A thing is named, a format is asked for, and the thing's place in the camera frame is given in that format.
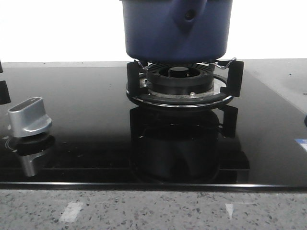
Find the blue cooking pot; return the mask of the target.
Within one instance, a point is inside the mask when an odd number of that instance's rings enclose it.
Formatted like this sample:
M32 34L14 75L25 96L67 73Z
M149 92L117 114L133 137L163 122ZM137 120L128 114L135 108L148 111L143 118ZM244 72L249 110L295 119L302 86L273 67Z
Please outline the blue cooking pot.
M124 0L125 46L152 63L212 62L226 53L231 0Z

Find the right black pot support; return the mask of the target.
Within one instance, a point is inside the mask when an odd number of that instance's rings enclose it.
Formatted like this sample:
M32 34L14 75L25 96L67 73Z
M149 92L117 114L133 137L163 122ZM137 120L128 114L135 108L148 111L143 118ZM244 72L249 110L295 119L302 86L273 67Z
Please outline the right black pot support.
M148 88L140 83L139 75L146 73L136 62L127 64L127 97L138 105L166 108L204 108L226 104L241 93L242 77L244 70L243 61L235 61L226 69L213 69L213 90L205 96L187 99L167 99L151 97Z

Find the black pot support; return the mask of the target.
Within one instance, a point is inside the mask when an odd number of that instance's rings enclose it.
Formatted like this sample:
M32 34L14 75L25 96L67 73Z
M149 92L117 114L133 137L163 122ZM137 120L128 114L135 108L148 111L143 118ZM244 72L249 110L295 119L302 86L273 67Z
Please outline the black pot support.
M5 80L0 81L0 104L9 104L11 103L11 98L9 94L9 90L7 87L7 83Z
M140 83L139 75L146 73L136 62L127 64L127 97L138 105L166 108L204 108L226 104L241 93L242 77L244 70L243 61L235 61L226 69L213 69L213 90L205 96L187 99L167 99L151 97L148 88Z

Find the left black pot support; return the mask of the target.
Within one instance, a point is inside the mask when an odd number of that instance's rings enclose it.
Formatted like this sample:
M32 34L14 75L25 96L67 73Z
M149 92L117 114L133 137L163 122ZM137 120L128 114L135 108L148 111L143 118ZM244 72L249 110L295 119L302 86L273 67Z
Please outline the left black pot support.
M7 83L5 80L0 81L0 104L9 104L11 103L11 98L9 94L9 90L7 87Z

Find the right black gas burner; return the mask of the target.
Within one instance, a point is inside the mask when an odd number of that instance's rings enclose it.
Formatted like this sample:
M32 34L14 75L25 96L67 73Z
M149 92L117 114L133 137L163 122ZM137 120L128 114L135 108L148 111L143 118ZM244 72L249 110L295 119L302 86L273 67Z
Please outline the right black gas burner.
M213 69L202 64L154 64L139 77L149 96L167 99L205 96L214 86Z

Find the black glass gas cooktop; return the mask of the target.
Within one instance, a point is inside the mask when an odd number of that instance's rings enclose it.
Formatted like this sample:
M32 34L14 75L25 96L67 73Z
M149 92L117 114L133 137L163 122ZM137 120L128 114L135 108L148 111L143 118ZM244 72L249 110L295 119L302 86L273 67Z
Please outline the black glass gas cooktop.
M306 191L306 110L262 77L292 84L288 60L246 61L241 95L205 111L152 110L126 96L125 63L5 63L2 189ZM8 109L42 97L49 131L12 136Z

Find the silver stove control knob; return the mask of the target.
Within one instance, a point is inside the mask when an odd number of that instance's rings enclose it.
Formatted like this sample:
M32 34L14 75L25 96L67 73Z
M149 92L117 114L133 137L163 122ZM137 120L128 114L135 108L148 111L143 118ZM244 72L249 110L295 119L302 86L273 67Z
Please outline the silver stove control knob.
M42 97L29 98L8 109L12 136L24 138L49 131L52 119L46 114Z

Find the blue white sticker label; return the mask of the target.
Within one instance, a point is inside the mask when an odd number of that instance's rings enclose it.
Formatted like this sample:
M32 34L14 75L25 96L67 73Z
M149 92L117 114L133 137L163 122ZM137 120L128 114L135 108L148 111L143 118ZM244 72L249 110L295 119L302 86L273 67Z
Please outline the blue white sticker label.
M299 144L305 151L307 151L307 139L297 138L296 143Z

